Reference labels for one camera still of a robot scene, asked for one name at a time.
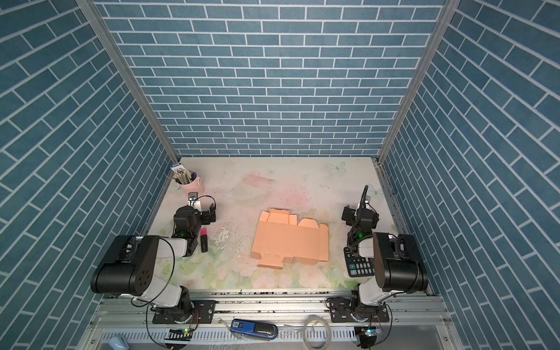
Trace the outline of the pink paper box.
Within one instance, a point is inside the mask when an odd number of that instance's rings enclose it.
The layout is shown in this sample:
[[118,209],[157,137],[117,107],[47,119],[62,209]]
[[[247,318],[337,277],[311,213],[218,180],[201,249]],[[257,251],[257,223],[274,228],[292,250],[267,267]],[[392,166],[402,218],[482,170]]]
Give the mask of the pink paper box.
[[282,269],[297,261],[313,265],[330,259],[329,227],[310,218],[298,219],[287,210],[270,209],[260,215],[251,258],[263,268]]

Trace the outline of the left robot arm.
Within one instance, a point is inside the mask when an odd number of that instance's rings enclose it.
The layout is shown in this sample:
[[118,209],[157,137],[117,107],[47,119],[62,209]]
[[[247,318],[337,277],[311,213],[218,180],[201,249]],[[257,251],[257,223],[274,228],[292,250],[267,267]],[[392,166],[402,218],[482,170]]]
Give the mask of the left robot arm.
[[174,270],[177,258],[193,255],[199,238],[207,242],[201,228],[215,221],[215,204],[206,211],[191,204],[176,211],[172,237],[117,236],[93,273],[90,288],[97,294],[135,297],[133,306],[153,311],[156,325],[210,324],[216,302],[192,300],[186,287],[157,277],[155,263],[170,258]]

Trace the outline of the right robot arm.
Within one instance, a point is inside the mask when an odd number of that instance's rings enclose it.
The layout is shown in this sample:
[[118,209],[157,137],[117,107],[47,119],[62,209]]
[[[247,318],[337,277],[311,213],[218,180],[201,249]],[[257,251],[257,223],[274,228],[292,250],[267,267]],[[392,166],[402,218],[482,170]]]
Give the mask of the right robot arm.
[[351,278],[365,278],[349,299],[331,306],[333,322],[389,322],[386,301],[401,294],[427,290],[429,279],[416,240],[411,235],[379,233],[377,211],[364,202],[346,206],[341,219],[350,227],[344,259]]

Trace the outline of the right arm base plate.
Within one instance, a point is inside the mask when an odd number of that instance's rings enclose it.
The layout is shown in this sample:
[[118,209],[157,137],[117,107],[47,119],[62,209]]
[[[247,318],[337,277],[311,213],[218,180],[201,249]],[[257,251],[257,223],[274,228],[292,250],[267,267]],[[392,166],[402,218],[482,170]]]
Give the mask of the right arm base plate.
[[350,322],[389,322],[386,306],[366,306],[356,300],[345,297],[325,299],[325,306],[334,323]]

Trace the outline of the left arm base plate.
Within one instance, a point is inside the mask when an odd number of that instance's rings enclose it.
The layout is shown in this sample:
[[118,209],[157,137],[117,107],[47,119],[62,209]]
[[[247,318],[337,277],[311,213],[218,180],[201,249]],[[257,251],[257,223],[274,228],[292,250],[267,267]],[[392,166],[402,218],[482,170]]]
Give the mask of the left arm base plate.
[[191,300],[173,308],[153,308],[155,325],[210,324],[214,317],[215,300]]

